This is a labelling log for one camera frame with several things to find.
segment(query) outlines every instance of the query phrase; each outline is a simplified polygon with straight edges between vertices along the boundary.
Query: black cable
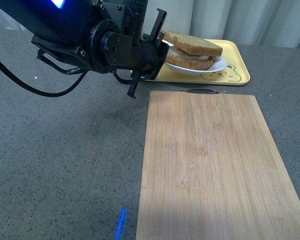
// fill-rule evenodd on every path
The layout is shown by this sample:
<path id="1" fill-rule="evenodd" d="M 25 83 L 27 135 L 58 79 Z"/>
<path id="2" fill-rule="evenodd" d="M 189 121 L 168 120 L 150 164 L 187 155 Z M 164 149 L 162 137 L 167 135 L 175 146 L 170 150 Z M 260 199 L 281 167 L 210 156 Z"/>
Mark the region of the black cable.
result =
<path id="1" fill-rule="evenodd" d="M 149 75 L 148 77 L 144 77 L 144 78 L 126 80 L 126 79 L 122 79 L 121 77 L 119 77 L 116 71 L 112 71 L 112 74 L 118 80 L 119 83 L 124 84 L 124 85 L 136 84 L 136 83 L 139 83 L 139 82 L 142 82 L 145 80 L 149 80 L 152 77 L 152 75 Z"/>
<path id="2" fill-rule="evenodd" d="M 38 50 L 38 56 L 36 57 L 37 59 L 41 60 L 45 64 L 48 64 L 49 66 L 53 67 L 55 70 L 58 72 L 65 74 L 65 75 L 75 75 L 75 74 L 82 74 L 86 72 L 87 70 L 81 69 L 80 67 L 72 68 L 72 69 L 62 69 L 61 67 L 57 66 L 54 62 L 50 61 L 48 58 L 46 58 L 43 54 L 44 52 L 41 49 Z"/>
<path id="3" fill-rule="evenodd" d="M 30 91 L 31 93 L 44 96 L 44 97 L 49 97 L 49 98 L 56 98 L 56 97 L 61 97 L 64 96 L 68 93 L 70 93 L 75 87 L 81 82 L 81 80 L 85 77 L 88 71 L 83 72 L 80 77 L 75 81 L 75 83 L 70 86 L 68 89 L 61 91 L 61 92 L 45 92 L 41 91 L 38 89 L 33 88 L 32 86 L 29 86 L 28 84 L 24 83 L 21 81 L 18 77 L 16 77 L 9 69 L 6 68 L 5 65 L 3 65 L 2 62 L 0 62 L 0 70 L 3 72 L 8 78 L 10 78 L 12 81 L 14 81 L 16 84 L 18 84 L 20 87 L 22 87 L 25 90 Z"/>

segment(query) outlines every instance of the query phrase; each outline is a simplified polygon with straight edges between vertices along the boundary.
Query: speckled gray surface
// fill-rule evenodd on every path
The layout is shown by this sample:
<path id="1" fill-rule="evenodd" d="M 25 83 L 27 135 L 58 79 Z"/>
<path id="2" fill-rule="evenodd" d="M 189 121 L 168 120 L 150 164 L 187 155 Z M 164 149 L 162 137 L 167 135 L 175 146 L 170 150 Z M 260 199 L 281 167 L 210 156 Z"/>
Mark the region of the speckled gray surface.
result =
<path id="1" fill-rule="evenodd" d="M 69 86 L 74 78 L 36 60 L 30 40 L 0 30 L 0 59 L 37 88 Z M 110 74 L 89 72 L 70 94 L 45 98 L 0 72 L 0 240 L 115 239 L 123 207 L 120 239 L 135 239 L 151 90 L 256 96 L 300 198 L 300 49 L 238 48 L 247 85 L 144 82 L 136 99 Z"/>

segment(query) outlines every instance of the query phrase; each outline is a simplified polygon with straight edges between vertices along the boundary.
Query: yellow tray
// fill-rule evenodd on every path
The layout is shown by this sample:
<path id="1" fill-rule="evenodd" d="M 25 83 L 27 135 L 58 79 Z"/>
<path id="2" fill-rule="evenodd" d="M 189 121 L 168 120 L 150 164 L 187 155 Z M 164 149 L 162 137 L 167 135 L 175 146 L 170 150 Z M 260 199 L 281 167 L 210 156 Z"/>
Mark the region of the yellow tray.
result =
<path id="1" fill-rule="evenodd" d="M 176 73 L 164 64 L 154 81 L 214 85 L 245 85 L 249 82 L 250 74 L 237 45 L 227 40 L 208 40 L 223 48 L 222 57 L 227 62 L 225 69 L 217 72 L 207 72 L 197 76 L 188 76 Z"/>

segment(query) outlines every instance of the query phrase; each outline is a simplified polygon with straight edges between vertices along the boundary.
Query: white curtain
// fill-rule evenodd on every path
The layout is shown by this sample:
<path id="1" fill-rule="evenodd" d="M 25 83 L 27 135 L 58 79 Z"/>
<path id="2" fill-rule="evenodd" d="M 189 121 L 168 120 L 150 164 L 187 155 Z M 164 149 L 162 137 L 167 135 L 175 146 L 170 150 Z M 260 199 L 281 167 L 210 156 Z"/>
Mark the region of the white curtain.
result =
<path id="1" fill-rule="evenodd" d="M 300 0 L 148 0 L 143 32 L 157 8 L 167 11 L 164 30 L 236 44 L 300 48 Z M 0 10 L 0 28 L 25 29 Z"/>

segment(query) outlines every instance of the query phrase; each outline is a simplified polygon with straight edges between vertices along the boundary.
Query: sandwich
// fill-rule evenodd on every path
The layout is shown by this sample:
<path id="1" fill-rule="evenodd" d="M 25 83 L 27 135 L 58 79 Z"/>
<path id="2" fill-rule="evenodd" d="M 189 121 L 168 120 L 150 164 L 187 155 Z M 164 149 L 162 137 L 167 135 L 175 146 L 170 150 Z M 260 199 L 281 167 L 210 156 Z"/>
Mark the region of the sandwich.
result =
<path id="1" fill-rule="evenodd" d="M 222 54 L 222 47 L 205 39 L 171 31 L 161 31 L 169 47 L 166 62 L 185 69 L 207 70 Z"/>

